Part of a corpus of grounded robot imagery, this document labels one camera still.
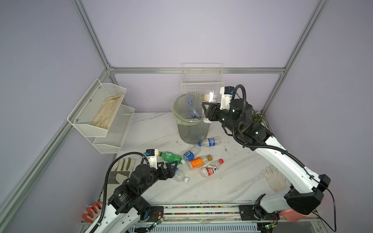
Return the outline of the clear bottle blue label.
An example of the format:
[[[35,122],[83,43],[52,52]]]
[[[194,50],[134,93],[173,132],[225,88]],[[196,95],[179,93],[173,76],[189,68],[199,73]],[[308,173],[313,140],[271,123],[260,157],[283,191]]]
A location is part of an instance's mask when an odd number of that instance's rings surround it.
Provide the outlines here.
[[[187,177],[184,174],[184,172],[182,170],[180,170],[179,168],[176,168],[173,179],[178,181],[178,182],[184,182],[184,183],[189,182],[189,177]]]

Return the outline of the large crushed blue label bottle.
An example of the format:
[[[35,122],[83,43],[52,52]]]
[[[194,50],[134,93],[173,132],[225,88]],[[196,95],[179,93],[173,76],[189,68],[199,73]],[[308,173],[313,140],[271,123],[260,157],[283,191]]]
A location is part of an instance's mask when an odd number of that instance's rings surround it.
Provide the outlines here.
[[[188,116],[189,119],[198,119],[200,120],[202,118],[202,111],[201,108],[193,101],[192,99],[189,99],[187,101],[188,106]]]

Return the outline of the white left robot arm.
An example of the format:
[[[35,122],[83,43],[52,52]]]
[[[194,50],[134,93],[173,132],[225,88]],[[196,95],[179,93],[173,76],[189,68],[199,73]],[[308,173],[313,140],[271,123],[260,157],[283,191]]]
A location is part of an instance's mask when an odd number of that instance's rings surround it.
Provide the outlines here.
[[[130,177],[114,190],[105,202],[100,216],[87,229],[88,233],[126,233],[139,221],[147,220],[151,205],[142,197],[159,180],[174,177],[178,162],[158,162],[154,168],[141,164]]]

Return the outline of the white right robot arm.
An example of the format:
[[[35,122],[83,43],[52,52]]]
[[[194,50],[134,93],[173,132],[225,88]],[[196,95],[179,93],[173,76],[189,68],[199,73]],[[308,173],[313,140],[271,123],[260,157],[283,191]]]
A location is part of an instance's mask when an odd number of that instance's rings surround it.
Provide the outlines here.
[[[203,102],[202,108],[208,120],[220,122],[224,130],[231,131],[237,143],[263,156],[290,182],[289,187],[277,195],[259,196],[253,205],[255,218],[264,219],[287,209],[308,215],[321,204],[330,178],[307,168],[285,150],[266,127],[253,123],[249,116],[251,106],[247,101],[232,100],[229,109],[221,109],[219,103]]]

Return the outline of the blue label bottle near bin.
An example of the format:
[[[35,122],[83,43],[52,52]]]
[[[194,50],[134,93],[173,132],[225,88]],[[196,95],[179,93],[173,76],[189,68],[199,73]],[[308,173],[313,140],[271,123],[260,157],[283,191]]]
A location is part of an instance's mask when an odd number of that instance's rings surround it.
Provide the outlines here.
[[[221,143],[221,139],[217,137],[212,137],[212,138],[206,138],[202,142],[198,143],[199,147],[214,147],[217,146]]]

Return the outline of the green soda bottle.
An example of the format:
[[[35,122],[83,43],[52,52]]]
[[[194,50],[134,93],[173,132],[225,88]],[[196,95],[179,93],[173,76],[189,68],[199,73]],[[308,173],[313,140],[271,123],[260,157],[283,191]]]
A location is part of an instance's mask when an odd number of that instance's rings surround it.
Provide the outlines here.
[[[158,156],[161,157],[166,162],[175,162],[175,161],[177,161],[178,164],[182,164],[182,165],[185,164],[185,160],[183,159],[182,156],[174,154],[174,153],[171,153],[171,152],[168,152],[168,151],[159,152]]]

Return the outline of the orange label bottle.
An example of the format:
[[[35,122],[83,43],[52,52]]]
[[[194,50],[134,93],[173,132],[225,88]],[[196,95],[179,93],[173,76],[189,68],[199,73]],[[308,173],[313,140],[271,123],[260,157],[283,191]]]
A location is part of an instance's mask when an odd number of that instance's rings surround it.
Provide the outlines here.
[[[203,165],[206,165],[207,163],[211,162],[213,160],[211,155],[204,155],[198,158],[193,159],[192,161],[188,162],[189,168],[191,170],[194,170],[196,168],[200,168]]]

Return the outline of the red white label bottle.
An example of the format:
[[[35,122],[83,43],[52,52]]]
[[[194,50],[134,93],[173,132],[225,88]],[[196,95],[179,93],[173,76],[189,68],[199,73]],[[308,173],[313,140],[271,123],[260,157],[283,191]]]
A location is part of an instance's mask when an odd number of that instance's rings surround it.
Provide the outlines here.
[[[216,173],[220,167],[224,164],[224,160],[223,159],[218,159],[218,160],[215,160],[215,161],[212,161],[209,165],[207,165],[206,167],[203,167],[201,169],[201,174],[203,177],[209,177],[211,175],[213,175],[214,173]]]

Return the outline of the potted green succulent plant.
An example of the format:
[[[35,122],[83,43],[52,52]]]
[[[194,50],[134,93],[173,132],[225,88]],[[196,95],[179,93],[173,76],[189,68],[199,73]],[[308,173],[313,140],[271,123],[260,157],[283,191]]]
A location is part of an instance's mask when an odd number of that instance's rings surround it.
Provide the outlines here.
[[[265,121],[265,116],[264,116],[263,111],[262,110],[261,111],[253,110],[252,122],[262,124],[262,123],[264,123],[264,121]]]

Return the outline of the orange white work glove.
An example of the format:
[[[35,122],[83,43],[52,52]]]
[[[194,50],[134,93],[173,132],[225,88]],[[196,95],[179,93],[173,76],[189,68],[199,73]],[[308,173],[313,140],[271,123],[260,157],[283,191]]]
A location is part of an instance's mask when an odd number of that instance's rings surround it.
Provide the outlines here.
[[[96,202],[88,207],[85,213],[82,215],[82,220],[88,223],[93,223],[102,212],[103,203]]]

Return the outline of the white two-tier mesh shelf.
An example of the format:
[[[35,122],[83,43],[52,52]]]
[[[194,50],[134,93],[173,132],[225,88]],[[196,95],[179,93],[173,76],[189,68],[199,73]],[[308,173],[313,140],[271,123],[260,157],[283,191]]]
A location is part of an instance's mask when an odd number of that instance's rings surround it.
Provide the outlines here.
[[[67,121],[101,154],[122,149],[135,109],[124,104],[127,89],[96,80]]]

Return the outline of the white knit glove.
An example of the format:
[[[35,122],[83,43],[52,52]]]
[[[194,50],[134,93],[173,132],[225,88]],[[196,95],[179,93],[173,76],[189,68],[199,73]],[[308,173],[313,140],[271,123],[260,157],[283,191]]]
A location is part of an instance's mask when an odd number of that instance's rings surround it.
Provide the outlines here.
[[[269,165],[261,170],[261,173],[267,179],[271,189],[280,193],[289,190],[291,183],[274,165]]]

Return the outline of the pink watering can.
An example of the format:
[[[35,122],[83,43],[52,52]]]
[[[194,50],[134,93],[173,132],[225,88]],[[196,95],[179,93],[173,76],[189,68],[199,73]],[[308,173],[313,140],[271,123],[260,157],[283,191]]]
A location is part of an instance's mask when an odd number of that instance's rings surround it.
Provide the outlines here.
[[[307,217],[312,216],[312,213],[308,214],[308,215],[303,215],[303,214],[300,214],[300,213],[296,212],[293,209],[288,209],[288,210],[282,210],[282,211],[280,211],[279,215],[283,216],[288,221],[297,222],[299,220],[302,220],[302,219],[305,219]]]

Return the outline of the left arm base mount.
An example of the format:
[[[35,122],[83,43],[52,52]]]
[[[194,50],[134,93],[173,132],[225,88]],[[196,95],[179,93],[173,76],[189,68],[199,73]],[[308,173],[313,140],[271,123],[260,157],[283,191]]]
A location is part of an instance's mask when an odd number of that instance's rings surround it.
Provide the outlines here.
[[[159,216],[164,215],[164,206],[151,206],[150,209],[140,216],[140,222],[155,222]]]

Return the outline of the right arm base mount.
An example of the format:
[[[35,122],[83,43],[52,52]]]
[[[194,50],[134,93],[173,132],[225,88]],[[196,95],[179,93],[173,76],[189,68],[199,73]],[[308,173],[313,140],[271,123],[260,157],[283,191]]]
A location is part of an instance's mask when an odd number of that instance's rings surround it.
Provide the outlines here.
[[[239,214],[241,220],[279,220],[279,214],[277,212],[268,213],[260,206],[257,207],[253,204],[250,205],[239,205]]]

